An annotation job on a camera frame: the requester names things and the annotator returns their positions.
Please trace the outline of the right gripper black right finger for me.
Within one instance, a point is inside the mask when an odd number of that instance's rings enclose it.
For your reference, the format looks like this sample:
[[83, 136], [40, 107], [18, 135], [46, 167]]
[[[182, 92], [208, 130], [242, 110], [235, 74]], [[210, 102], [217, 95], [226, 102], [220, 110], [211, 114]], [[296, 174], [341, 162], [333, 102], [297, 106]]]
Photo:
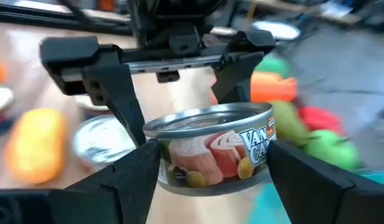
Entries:
[[271, 141], [267, 164], [292, 224], [384, 224], [384, 185]]

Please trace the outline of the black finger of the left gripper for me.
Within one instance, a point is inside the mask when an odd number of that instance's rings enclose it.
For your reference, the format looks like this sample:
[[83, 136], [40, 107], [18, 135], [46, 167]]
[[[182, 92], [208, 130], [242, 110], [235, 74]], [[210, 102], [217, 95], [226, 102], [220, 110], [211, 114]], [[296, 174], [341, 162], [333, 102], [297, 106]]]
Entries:
[[263, 57], [263, 52], [222, 56], [221, 64], [212, 67], [217, 79], [212, 91], [219, 104], [251, 101], [251, 76]]
[[135, 94], [129, 67], [95, 65], [83, 69], [83, 85], [95, 106], [107, 106], [126, 128], [136, 146], [146, 142], [145, 120]]

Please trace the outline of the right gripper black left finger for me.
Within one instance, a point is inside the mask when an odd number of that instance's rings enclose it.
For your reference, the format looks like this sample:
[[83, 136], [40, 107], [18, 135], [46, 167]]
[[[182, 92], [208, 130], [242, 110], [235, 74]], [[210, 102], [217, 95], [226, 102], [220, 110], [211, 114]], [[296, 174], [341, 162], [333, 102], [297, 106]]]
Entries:
[[150, 139], [65, 189], [0, 190], [0, 224], [145, 224], [160, 150]]

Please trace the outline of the green apple toy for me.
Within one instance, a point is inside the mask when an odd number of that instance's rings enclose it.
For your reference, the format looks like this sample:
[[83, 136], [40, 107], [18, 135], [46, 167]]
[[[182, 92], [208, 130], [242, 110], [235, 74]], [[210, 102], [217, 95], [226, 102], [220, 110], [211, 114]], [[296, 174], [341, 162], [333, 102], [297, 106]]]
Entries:
[[320, 129], [309, 133], [304, 145], [305, 153], [343, 169], [360, 167], [357, 148], [345, 136], [331, 130]]

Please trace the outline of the tin can white nutrition label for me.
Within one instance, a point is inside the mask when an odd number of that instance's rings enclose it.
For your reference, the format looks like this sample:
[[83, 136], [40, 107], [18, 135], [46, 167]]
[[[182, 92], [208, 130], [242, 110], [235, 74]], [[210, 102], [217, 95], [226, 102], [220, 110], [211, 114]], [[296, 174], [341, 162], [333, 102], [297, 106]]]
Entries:
[[72, 140], [81, 163], [96, 172], [137, 148], [127, 130], [113, 115], [101, 115], [83, 122]]

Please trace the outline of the green pear toy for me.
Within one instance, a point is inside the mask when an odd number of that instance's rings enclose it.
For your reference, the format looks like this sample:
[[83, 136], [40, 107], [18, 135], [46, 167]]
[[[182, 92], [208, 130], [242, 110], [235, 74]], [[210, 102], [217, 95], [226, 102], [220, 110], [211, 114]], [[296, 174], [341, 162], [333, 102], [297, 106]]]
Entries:
[[276, 121], [277, 138], [301, 147], [307, 143], [309, 130], [302, 122], [296, 107], [288, 101], [271, 101], [273, 115]]

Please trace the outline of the Van Camp's tuna can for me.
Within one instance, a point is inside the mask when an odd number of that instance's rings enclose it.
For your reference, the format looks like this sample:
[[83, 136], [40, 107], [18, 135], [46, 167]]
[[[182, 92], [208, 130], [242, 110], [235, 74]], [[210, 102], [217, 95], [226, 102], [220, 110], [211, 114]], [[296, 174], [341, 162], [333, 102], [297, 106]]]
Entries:
[[146, 123], [161, 145], [158, 184], [179, 195], [207, 197], [270, 180], [268, 145], [276, 139], [270, 103], [227, 103], [186, 110]]

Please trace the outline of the red bell pepper toy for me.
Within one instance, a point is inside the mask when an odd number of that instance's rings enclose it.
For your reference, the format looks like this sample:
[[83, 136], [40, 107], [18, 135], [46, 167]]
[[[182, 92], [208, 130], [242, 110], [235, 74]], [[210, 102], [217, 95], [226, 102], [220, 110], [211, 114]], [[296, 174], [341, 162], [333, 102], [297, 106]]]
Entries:
[[346, 134], [341, 119], [323, 108], [303, 106], [298, 109], [298, 115], [311, 131], [326, 129], [337, 134]]

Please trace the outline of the blue Wild Planet tuna can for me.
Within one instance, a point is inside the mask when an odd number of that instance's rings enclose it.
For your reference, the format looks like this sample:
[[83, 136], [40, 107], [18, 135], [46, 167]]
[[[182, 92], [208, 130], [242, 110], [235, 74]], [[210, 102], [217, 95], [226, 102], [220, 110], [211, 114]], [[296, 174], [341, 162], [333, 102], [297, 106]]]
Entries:
[[14, 123], [9, 113], [14, 102], [14, 92], [6, 85], [0, 84], [0, 135], [8, 132]]

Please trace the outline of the teal plastic bin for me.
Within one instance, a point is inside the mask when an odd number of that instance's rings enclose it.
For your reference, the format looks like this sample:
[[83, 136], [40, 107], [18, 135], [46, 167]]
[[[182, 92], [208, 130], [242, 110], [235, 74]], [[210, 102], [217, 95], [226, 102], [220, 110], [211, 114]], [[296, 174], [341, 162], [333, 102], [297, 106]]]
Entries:
[[[384, 169], [359, 169], [356, 173], [384, 185]], [[246, 224], [291, 224], [272, 183], [260, 186]]]

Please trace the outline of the black metal table frame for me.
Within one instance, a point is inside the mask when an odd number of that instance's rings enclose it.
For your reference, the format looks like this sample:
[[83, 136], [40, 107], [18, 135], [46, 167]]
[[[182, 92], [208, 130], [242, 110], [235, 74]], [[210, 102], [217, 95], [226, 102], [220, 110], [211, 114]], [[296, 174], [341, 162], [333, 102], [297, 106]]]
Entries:
[[128, 36], [133, 34], [129, 21], [90, 17], [69, 0], [58, 0], [58, 2], [70, 12], [54, 12], [0, 3], [0, 22], [102, 34]]

